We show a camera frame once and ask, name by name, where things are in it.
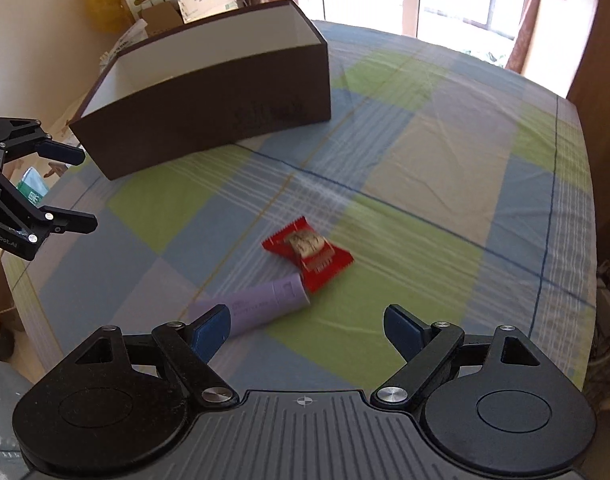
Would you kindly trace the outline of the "light blue tissue pack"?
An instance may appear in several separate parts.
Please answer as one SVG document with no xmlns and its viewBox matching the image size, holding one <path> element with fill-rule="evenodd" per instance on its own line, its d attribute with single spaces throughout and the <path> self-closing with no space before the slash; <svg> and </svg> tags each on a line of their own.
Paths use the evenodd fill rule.
<svg viewBox="0 0 610 480">
<path fill-rule="evenodd" d="M 17 189 L 34 206 L 38 206 L 49 192 L 43 177 L 34 167 L 25 171 L 17 184 Z"/>
</svg>

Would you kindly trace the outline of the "purple tube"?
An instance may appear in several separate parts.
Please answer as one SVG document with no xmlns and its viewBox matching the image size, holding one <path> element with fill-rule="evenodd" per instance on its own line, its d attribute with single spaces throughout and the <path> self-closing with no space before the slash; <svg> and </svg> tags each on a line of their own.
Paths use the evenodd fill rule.
<svg viewBox="0 0 610 480">
<path fill-rule="evenodd" d="M 199 299 L 189 307 L 188 316 L 193 321 L 219 304 L 230 311 L 229 336 L 237 337 L 311 303 L 301 276 L 296 273 L 239 292 Z"/>
</svg>

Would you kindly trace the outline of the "red snack packet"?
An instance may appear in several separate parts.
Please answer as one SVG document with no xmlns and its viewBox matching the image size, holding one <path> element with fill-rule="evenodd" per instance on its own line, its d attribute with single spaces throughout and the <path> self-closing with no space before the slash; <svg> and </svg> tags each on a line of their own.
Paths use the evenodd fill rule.
<svg viewBox="0 0 610 480">
<path fill-rule="evenodd" d="M 273 233 L 263 241 L 262 247 L 294 263 L 310 294 L 318 292 L 354 262 L 350 252 L 332 244 L 305 217 Z"/>
</svg>

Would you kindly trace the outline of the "plaid tablecloth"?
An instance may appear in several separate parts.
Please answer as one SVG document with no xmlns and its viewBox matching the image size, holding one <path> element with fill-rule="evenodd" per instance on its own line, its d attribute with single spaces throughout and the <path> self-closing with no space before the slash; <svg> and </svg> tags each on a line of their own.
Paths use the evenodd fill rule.
<svg viewBox="0 0 610 480">
<path fill-rule="evenodd" d="M 581 385 L 596 319 L 596 227 L 575 106 L 434 44 L 322 24 L 329 122 L 201 152 L 121 180 L 69 170 L 48 203 L 88 235 L 2 258 L 44 367 L 96 328 L 147 333 L 194 300 L 294 272 L 265 238 L 297 218 L 353 255 L 309 306 L 229 340 L 239 390 L 371 390 L 401 366 L 384 309 L 472 334 L 509 324 Z"/>
</svg>

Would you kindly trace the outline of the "white printed plastic bag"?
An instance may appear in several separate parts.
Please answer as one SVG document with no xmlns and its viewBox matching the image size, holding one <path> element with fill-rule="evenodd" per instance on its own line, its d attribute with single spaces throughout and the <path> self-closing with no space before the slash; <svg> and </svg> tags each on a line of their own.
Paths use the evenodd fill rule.
<svg viewBox="0 0 610 480">
<path fill-rule="evenodd" d="M 104 52 L 104 54 L 101 55 L 99 70 L 104 70 L 113 60 L 113 58 L 115 58 L 116 55 L 125 49 L 147 40 L 147 26 L 147 22 L 142 18 L 139 18 L 134 25 L 130 26 L 130 28 L 127 29 L 127 31 L 124 32 L 124 34 L 119 38 L 119 40 L 115 42 L 114 46 L 109 51 Z"/>
</svg>

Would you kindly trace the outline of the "brown white storage box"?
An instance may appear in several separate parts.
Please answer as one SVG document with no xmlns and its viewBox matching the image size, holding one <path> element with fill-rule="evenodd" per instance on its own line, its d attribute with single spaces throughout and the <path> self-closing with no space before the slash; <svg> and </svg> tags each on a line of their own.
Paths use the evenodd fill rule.
<svg viewBox="0 0 610 480">
<path fill-rule="evenodd" d="M 215 14 L 129 47 L 70 129 L 110 180 L 331 118 L 328 43 L 291 0 Z"/>
</svg>

